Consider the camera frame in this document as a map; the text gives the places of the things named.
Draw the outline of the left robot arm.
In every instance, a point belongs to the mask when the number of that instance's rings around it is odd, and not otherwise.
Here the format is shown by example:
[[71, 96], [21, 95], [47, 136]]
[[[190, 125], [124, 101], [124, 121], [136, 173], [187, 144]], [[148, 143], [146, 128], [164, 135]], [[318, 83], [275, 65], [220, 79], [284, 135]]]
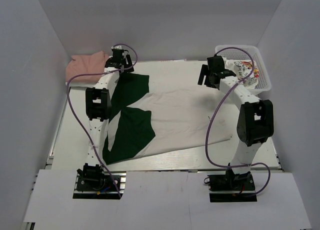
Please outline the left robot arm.
[[85, 91], [85, 112], [89, 119], [89, 141], [92, 152], [101, 165], [105, 139], [112, 107], [111, 97], [121, 74], [134, 70], [130, 55], [121, 45], [112, 47], [112, 56], [107, 57], [103, 51], [93, 55], [84, 55], [80, 59], [82, 83], [92, 83]]

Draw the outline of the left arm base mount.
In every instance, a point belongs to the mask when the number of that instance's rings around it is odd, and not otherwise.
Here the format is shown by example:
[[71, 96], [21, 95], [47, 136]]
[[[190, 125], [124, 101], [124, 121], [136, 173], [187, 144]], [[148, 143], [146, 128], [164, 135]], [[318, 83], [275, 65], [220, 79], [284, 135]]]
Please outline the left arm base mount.
[[120, 200], [124, 192], [124, 175], [114, 175], [120, 196], [116, 187], [108, 174], [100, 178], [86, 179], [77, 175], [73, 191], [73, 199], [78, 200]]

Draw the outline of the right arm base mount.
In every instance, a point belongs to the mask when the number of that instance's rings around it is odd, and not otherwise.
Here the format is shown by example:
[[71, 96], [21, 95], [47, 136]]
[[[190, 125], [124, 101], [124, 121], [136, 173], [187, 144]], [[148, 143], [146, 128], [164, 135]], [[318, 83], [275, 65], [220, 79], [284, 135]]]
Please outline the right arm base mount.
[[211, 203], [250, 203], [257, 202], [253, 176], [240, 181], [229, 181], [225, 174], [212, 174], [204, 178], [209, 188]]

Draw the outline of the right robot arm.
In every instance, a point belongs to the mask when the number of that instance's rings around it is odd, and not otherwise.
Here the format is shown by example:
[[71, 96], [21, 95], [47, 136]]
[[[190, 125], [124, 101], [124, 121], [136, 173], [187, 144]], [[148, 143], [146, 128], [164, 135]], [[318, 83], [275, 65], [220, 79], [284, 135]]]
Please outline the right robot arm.
[[218, 55], [207, 58], [207, 64], [202, 65], [198, 84], [219, 90], [224, 94], [221, 101], [229, 99], [239, 110], [236, 125], [239, 142], [225, 168], [231, 181], [247, 179], [257, 151], [274, 134], [272, 102], [259, 99], [239, 83], [237, 75], [226, 69], [223, 57]]

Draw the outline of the pink t-shirt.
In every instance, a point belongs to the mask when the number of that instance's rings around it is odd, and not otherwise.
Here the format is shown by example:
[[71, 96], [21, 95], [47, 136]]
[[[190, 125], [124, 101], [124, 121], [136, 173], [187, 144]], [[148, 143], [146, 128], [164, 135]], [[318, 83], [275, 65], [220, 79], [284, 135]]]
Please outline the pink t-shirt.
[[65, 69], [65, 81], [80, 74], [103, 73], [109, 56], [103, 50], [92, 55], [72, 55]]

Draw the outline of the white and green t-shirt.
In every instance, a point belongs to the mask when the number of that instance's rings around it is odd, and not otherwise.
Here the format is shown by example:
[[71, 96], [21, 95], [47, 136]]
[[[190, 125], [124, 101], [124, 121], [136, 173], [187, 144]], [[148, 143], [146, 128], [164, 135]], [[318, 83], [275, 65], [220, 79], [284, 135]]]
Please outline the white and green t-shirt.
[[227, 141], [225, 118], [214, 115], [222, 95], [190, 86], [154, 89], [148, 75], [124, 73], [111, 97], [102, 158], [107, 165]]

